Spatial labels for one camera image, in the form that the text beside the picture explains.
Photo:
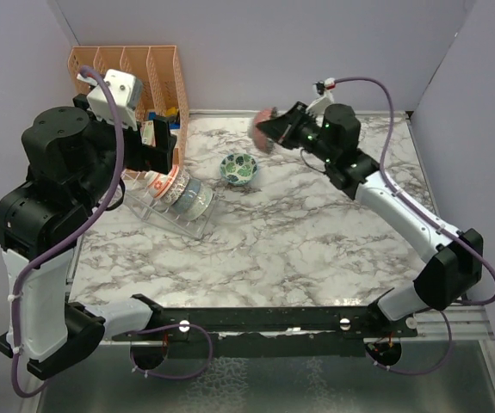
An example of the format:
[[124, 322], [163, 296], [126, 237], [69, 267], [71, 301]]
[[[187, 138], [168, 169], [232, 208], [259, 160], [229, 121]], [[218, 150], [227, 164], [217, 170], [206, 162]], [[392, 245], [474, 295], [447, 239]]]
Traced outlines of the blue wave hexagon bowl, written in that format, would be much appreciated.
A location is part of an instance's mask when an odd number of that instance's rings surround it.
[[182, 215], [186, 213], [189, 210], [189, 208], [193, 205], [196, 198], [198, 197], [200, 190], [201, 190], [201, 181], [195, 177], [191, 177], [182, 194], [179, 196], [177, 201], [171, 206], [173, 211], [178, 215]]

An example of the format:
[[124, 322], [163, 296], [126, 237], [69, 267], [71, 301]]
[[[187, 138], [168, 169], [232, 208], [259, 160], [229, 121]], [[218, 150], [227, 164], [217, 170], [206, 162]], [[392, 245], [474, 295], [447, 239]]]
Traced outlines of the white teal patterned bowl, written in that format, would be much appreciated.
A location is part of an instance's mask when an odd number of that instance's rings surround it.
[[213, 190], [210, 187], [201, 188], [194, 202], [184, 214], [184, 218], [187, 221], [194, 221], [198, 219], [208, 209], [212, 199]]

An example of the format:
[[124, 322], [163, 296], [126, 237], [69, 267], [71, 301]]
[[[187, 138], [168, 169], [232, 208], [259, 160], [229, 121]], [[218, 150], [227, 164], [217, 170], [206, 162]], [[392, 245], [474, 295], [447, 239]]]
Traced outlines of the grey lace patterned bowl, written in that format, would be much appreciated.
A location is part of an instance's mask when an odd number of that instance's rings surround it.
[[187, 170], [178, 170], [174, 182], [161, 198], [166, 205], [173, 205], [183, 194], [190, 180], [190, 174]]

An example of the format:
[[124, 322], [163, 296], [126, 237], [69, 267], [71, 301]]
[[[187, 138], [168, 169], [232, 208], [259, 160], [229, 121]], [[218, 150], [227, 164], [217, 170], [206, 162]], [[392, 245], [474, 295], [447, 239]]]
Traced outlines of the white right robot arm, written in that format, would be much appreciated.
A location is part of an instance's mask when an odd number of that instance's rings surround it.
[[333, 103], [323, 121], [298, 102], [285, 114], [274, 109], [254, 120], [257, 143], [271, 140], [285, 149], [301, 148], [323, 161], [331, 184], [385, 220], [419, 255], [424, 268], [405, 287], [396, 287], [369, 307], [368, 329], [387, 336], [407, 315], [427, 308], [444, 310], [481, 279], [476, 255], [483, 238], [474, 229], [462, 232], [403, 195], [379, 163], [359, 149], [361, 123], [352, 107]]

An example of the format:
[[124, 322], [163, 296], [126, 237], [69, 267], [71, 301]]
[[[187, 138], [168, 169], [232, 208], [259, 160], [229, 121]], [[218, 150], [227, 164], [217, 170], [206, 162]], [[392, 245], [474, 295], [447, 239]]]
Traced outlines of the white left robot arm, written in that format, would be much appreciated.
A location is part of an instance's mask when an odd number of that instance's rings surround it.
[[83, 108], [39, 114], [22, 134], [25, 182], [0, 200], [0, 247], [9, 273], [11, 325], [0, 352], [25, 356], [46, 380], [91, 355], [108, 320], [65, 300], [77, 239], [102, 214], [123, 170], [171, 170], [176, 136], [163, 116], [154, 145], [136, 127], [116, 130]]

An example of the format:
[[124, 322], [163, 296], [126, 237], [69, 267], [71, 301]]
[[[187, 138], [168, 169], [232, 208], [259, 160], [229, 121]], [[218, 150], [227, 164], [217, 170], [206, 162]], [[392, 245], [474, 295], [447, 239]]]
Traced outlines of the orange floral bowl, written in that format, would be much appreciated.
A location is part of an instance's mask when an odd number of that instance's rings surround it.
[[155, 171], [146, 172], [145, 183], [148, 193], [154, 199], [161, 199], [168, 192], [170, 186], [176, 180], [176, 176], [179, 170], [179, 166], [174, 165], [167, 175]]

